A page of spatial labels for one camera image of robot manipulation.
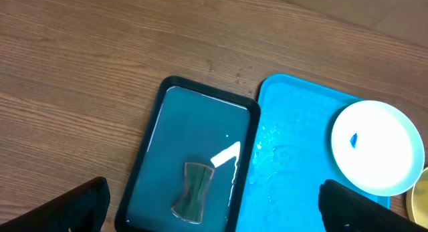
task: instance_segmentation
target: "teal tray surface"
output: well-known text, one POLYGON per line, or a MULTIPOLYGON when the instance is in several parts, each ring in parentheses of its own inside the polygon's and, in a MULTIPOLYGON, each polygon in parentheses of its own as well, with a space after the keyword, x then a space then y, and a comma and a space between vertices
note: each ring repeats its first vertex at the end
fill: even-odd
POLYGON ((318 193, 326 179, 390 209, 390 197, 368 194, 342 174, 330 148, 335 119, 361 100, 285 74, 265 80, 237 231, 325 231, 318 193))

